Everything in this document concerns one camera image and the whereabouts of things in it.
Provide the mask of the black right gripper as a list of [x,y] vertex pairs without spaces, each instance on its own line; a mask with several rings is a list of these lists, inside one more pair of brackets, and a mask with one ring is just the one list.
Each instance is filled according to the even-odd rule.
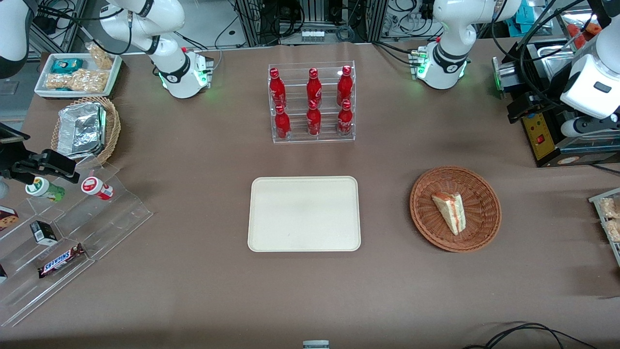
[[60,177],[76,184],[80,174],[75,171],[76,162],[55,150],[45,149],[42,153],[25,152],[24,145],[7,145],[23,142],[29,135],[0,124],[0,172],[5,179],[32,184],[37,176]]

